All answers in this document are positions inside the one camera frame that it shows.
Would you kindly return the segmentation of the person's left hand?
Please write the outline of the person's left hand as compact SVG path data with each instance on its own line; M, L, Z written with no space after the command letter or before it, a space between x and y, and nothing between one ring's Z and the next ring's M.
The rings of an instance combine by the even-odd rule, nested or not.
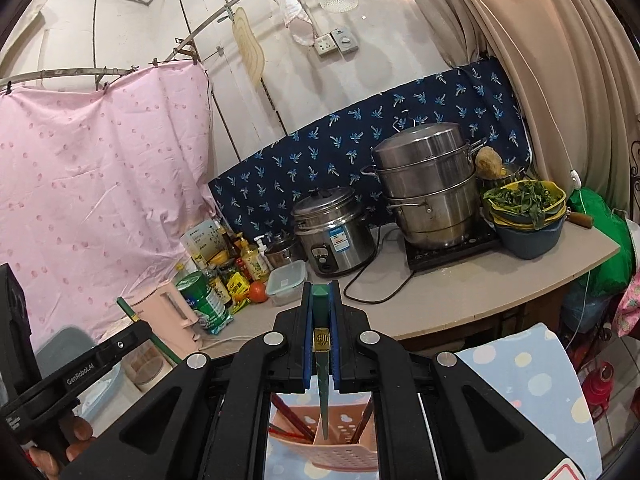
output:
M85 419L67 413L53 423L50 434L37 441L43 443L44 448L38 445L29 448L29 459L48 479L58 479L65 466L76 460L94 440L92 426Z

